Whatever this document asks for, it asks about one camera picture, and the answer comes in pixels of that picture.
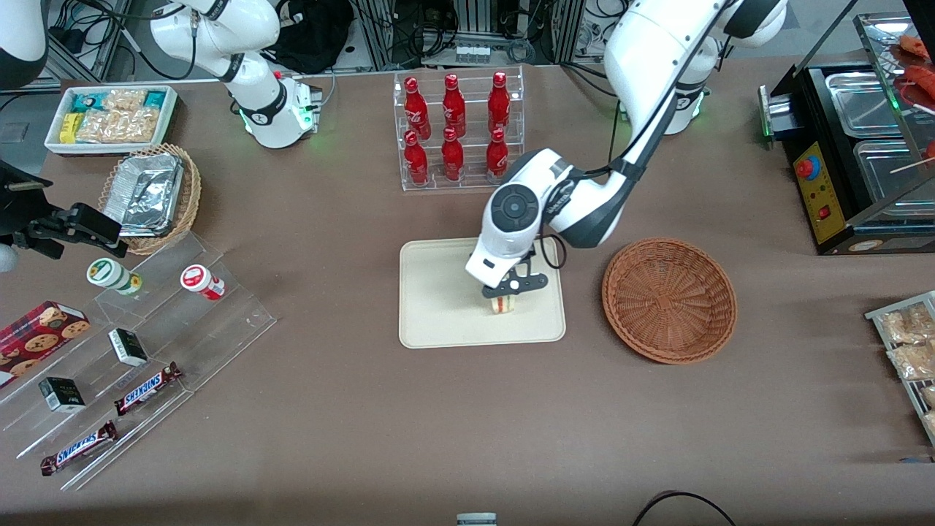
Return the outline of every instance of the red bottle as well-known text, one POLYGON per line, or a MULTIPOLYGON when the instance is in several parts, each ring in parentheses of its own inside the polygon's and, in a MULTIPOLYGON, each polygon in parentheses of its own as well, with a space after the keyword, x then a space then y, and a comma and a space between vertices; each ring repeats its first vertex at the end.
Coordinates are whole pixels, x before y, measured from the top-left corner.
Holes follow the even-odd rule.
POLYGON ((465 112, 465 96, 458 89, 458 76, 454 73, 445 75, 445 98, 441 101, 445 112, 445 125, 454 128, 458 137, 468 132, 468 116, 465 112))
POLYGON ((453 127, 445 128, 445 143, 441 145, 441 158, 445 161, 445 178, 452 183, 461 181, 465 167, 465 150, 458 142, 453 127))
POLYGON ((503 128, 497 128, 490 134, 490 144, 487 145, 487 180, 499 183, 507 171, 507 155, 510 150, 503 142, 503 128))
POLYGON ((406 119, 410 128, 419 134, 419 139, 428 140, 432 137, 432 125, 428 123, 428 105, 425 97, 419 93, 419 81, 414 77, 407 77, 403 82, 406 86, 406 119))
POLYGON ((510 124, 510 93, 507 92, 507 74, 494 73, 494 89, 487 98, 487 128, 491 133, 497 128, 507 129, 510 124))
POLYGON ((406 168, 409 170, 412 183, 416 186, 425 186, 428 184, 428 158, 425 157, 425 150, 419 144, 419 137, 414 131, 406 130, 403 138, 406 141, 403 156, 406 157, 406 168))

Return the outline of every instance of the acrylic bottle rack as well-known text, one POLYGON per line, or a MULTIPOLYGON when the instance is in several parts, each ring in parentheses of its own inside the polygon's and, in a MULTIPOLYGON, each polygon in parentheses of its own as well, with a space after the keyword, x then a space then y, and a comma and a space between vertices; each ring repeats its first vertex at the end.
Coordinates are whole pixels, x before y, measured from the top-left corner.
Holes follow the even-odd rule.
POLYGON ((80 489, 128 447, 153 429, 276 323, 260 301, 237 282, 221 254, 188 233, 140 263, 143 278, 133 296, 106 290, 83 312, 91 328, 69 346, 0 390, 0 441, 35 466, 113 420, 119 440, 99 446, 46 478, 50 485, 80 489), (216 301, 181 288, 179 276, 192 264, 208 267, 226 285, 216 301), (149 361, 131 367, 117 360, 108 333, 119 327, 137 334, 149 361), (113 402, 175 361, 184 374, 124 416, 113 402), (86 406, 75 414, 53 413, 39 392, 46 376, 75 381, 86 406))
POLYGON ((504 142, 510 151, 507 157, 511 165, 525 151, 525 119, 523 99, 523 70, 514 67, 464 68, 446 71, 423 69, 396 73, 394 76, 393 110, 396 117, 396 147, 399 150, 399 174, 403 190, 452 190, 457 188, 477 188, 496 186, 487 181, 487 145, 490 144, 490 130, 487 127, 487 98, 493 87, 494 73, 503 71, 507 74, 507 91, 510 93, 510 124, 504 130, 504 142), (441 145, 444 142, 442 131, 445 129, 445 117, 441 101, 445 96, 445 74, 453 72, 458 76, 458 86, 465 98, 467 110, 467 134, 460 139, 465 152, 464 176, 458 183, 445 178, 441 160, 441 145), (416 186, 412 183, 406 169, 403 151, 406 144, 403 134, 409 129, 406 120, 406 90, 403 80, 415 77, 419 81, 419 92, 428 105, 428 121, 432 126, 432 136, 422 141, 428 156, 428 184, 416 186))

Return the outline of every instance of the beige tray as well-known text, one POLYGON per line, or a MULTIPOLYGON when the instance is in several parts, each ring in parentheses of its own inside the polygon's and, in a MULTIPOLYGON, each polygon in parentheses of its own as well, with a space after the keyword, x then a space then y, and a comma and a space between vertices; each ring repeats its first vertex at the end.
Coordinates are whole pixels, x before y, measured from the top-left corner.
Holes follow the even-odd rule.
MULTIPOLYGON (((465 271, 476 238, 410 241, 399 251, 399 341, 410 349, 555 342, 565 335, 558 270, 541 254, 534 272, 549 278, 541 290, 520 294, 511 313, 494 314, 481 284, 465 271)), ((551 261, 555 244, 545 240, 551 261)))

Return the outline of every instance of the aluminum foil container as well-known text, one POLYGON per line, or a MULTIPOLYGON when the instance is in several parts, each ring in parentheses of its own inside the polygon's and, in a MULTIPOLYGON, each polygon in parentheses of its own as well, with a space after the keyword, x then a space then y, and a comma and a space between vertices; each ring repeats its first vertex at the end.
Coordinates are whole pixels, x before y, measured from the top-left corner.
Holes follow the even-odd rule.
POLYGON ((172 230, 184 163, 171 153, 128 157, 117 167, 104 215, 122 237, 161 237, 172 230))

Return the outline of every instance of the snickers bar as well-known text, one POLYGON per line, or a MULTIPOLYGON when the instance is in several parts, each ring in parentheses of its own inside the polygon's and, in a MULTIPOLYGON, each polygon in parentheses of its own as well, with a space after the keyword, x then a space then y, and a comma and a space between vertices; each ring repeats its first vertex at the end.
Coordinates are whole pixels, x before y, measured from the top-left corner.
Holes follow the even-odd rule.
POLYGON ((146 382, 143 382, 142 386, 133 389, 127 393, 126 396, 120 400, 115 401, 114 405, 117 407, 117 415, 126 415, 134 405, 145 402, 152 395, 156 394, 156 391, 169 385, 169 383, 179 377, 181 377, 181 371, 179 371, 179 368, 173 361, 168 365, 168 367, 164 367, 154 377, 150 378, 146 382))
POLYGON ((108 422, 104 424, 104 427, 78 440, 68 448, 59 451, 58 455, 51 455, 42 459, 42 465, 40 466, 42 476, 49 476, 65 467, 70 461, 87 454, 95 447, 105 442, 116 440, 117 428, 114 427, 112 421, 108 420, 108 422))

